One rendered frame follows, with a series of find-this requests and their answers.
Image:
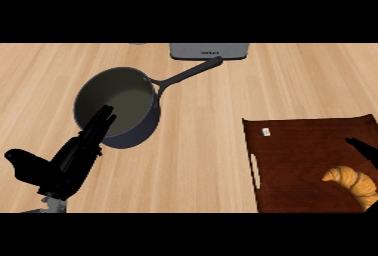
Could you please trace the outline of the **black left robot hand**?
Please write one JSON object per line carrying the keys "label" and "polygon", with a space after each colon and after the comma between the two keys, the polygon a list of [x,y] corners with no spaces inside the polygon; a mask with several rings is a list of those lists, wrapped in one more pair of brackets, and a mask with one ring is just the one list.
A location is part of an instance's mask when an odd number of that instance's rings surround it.
{"label": "black left robot hand", "polygon": [[65,201],[80,190],[96,158],[102,155],[99,144],[117,119],[112,110],[108,105],[100,108],[78,136],[66,141],[50,161],[22,149],[10,149],[4,153],[16,179],[38,186],[38,194]]}

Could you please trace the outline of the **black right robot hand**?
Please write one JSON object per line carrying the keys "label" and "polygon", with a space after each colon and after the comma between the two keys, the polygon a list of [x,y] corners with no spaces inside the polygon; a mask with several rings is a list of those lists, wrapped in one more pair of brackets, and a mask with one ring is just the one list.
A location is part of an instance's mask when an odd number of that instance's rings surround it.
{"label": "black right robot hand", "polygon": [[[375,148],[373,146],[370,146],[356,138],[347,138],[345,142],[356,148],[362,156],[369,160],[372,166],[378,170],[378,148]],[[378,191],[376,190],[368,195],[362,196],[362,199],[365,200],[365,211],[368,213],[378,214]]]}

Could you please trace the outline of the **golden croissant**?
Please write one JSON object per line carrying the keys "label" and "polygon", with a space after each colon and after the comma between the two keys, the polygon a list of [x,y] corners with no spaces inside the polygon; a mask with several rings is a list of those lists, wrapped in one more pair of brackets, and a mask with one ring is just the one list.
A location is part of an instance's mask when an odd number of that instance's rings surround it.
{"label": "golden croissant", "polygon": [[356,171],[351,167],[337,166],[331,168],[325,172],[322,180],[325,182],[337,182],[339,186],[350,191],[363,211],[366,211],[378,201],[378,185],[375,181],[365,173]]}

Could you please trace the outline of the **brown wooden tray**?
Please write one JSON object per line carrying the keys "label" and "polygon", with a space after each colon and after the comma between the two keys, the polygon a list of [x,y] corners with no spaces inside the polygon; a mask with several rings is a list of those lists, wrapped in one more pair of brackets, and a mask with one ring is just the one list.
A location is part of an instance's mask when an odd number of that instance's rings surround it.
{"label": "brown wooden tray", "polygon": [[248,157],[257,161],[254,182],[261,213],[359,213],[353,194],[322,179],[326,171],[347,166],[378,185],[378,169],[353,145],[356,138],[378,148],[378,122],[354,118],[242,122]]}

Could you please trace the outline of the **grey appliance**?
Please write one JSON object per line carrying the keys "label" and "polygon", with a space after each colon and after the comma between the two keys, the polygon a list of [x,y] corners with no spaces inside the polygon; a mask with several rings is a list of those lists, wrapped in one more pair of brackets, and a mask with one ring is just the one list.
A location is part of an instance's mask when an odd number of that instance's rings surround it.
{"label": "grey appliance", "polygon": [[170,43],[170,56],[176,60],[207,60],[220,56],[241,60],[248,55],[248,43]]}

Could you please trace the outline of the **dark grey long-handled pot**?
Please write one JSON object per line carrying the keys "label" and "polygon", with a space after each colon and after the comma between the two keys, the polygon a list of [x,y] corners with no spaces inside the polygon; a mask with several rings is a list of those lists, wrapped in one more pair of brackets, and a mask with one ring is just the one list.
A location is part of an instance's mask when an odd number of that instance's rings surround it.
{"label": "dark grey long-handled pot", "polygon": [[220,56],[158,81],[131,67],[102,71],[86,82],[74,102],[74,119],[84,128],[103,105],[114,108],[117,119],[111,124],[102,143],[117,149],[137,146],[155,132],[165,88],[223,63]]}

